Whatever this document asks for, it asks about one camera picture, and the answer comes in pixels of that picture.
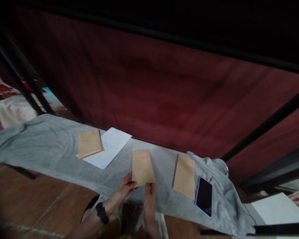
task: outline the black phone screen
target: black phone screen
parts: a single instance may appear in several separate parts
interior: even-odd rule
[[[206,180],[199,178],[199,186],[196,197],[196,206],[208,216],[212,216],[213,186]]]

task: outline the tiled floor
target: tiled floor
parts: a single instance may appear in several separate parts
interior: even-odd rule
[[[36,174],[31,180],[0,164],[0,228],[4,238],[63,238],[79,224],[86,205],[97,195],[87,188]],[[195,223],[172,216],[165,216],[165,220],[171,239],[230,238],[203,237]]]

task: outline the black wristband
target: black wristband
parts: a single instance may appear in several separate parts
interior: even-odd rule
[[[101,219],[102,223],[104,225],[108,224],[110,220],[106,215],[105,208],[103,207],[103,203],[102,202],[98,203],[96,205],[95,209],[96,209],[97,215]]]

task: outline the white paper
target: white paper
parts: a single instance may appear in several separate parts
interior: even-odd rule
[[[105,169],[131,137],[130,134],[112,127],[101,136],[104,151],[90,155],[83,160],[100,169]]]

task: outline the brown envelope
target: brown envelope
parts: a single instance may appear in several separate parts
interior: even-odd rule
[[[79,159],[103,151],[99,130],[78,134]]]
[[[195,161],[178,155],[173,189],[195,200]]]
[[[132,164],[132,180],[137,182],[136,187],[155,182],[153,166],[150,160],[150,151],[148,149],[134,151]]]

